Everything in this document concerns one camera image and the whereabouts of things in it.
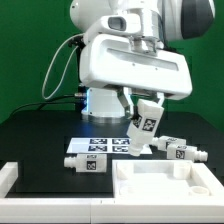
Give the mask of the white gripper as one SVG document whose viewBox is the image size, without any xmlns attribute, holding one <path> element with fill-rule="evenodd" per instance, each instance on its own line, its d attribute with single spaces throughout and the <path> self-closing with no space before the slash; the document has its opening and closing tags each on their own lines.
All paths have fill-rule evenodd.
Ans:
<svg viewBox="0 0 224 224">
<path fill-rule="evenodd" d="M 156 56 L 133 52 L 127 38 L 106 34 L 96 36 L 82 50 L 79 76 L 87 87 L 121 87 L 117 98 L 128 119 L 135 112 L 130 88 L 157 92 L 159 106 L 164 104 L 164 94 L 180 100 L 192 92 L 184 56 L 165 50 L 158 50 Z"/>
</svg>

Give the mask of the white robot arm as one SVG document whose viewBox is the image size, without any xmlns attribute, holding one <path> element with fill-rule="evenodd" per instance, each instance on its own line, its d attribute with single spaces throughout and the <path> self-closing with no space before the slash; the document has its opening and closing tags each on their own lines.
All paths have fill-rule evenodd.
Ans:
<svg viewBox="0 0 224 224">
<path fill-rule="evenodd" d="M 138 118 L 137 95 L 159 104 L 192 92 L 186 59 L 170 41 L 204 35 L 215 19 L 213 0 L 72 0 L 81 30 L 79 79 L 87 88 L 86 119 Z"/>
</svg>

